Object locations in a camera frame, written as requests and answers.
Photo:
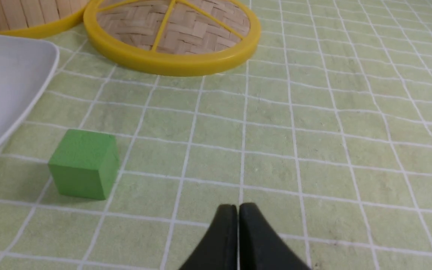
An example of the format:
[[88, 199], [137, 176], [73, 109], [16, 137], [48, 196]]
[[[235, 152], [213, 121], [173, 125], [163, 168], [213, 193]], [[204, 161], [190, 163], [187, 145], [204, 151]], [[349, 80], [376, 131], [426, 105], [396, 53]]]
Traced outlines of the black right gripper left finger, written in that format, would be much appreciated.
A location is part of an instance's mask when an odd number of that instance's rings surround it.
[[181, 270], [236, 270], [238, 268], [238, 211], [221, 204], [199, 244]]

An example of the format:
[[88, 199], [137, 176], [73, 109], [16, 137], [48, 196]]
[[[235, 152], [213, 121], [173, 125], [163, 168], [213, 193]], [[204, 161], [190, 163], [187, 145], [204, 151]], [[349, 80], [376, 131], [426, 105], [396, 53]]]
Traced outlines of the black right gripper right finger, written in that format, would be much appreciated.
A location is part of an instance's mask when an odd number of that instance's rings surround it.
[[240, 269], [309, 270], [278, 236], [255, 203], [239, 208]]

